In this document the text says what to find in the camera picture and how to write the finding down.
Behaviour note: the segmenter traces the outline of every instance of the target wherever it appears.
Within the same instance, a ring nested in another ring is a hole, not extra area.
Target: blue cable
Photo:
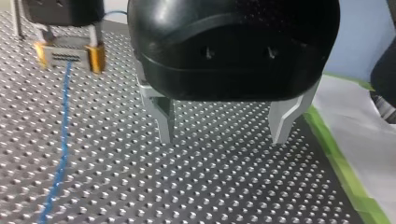
[[[110,15],[110,14],[124,14],[124,15],[128,15],[128,13],[126,13],[126,11],[121,11],[121,10],[113,10],[113,11],[109,11],[106,13],[106,16]]]
[[[58,165],[58,168],[55,173],[55,178],[52,184],[52,188],[49,191],[49,195],[47,196],[47,200],[45,201],[45,208],[43,212],[41,213],[38,223],[39,224],[45,224],[47,223],[47,214],[50,212],[52,209],[52,200],[56,196],[58,192],[59,185],[62,182],[62,179],[64,178],[64,170],[66,168],[66,163],[67,163],[67,116],[69,112],[69,105],[68,105],[68,89],[69,89],[69,79],[70,79],[70,70],[72,67],[71,62],[67,62],[67,68],[66,72],[64,74],[64,101],[63,101],[63,106],[64,106],[64,116],[62,119],[62,133],[61,133],[61,148],[62,148],[62,157],[61,161]]]

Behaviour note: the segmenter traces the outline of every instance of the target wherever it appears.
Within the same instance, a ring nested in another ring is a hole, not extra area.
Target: white surface
[[[105,0],[105,12],[112,10],[127,11],[128,0]],[[106,17],[108,21],[117,21],[127,23],[126,16],[122,14],[115,14]]]
[[[368,195],[396,223],[396,130],[354,82],[324,76],[313,105]]]

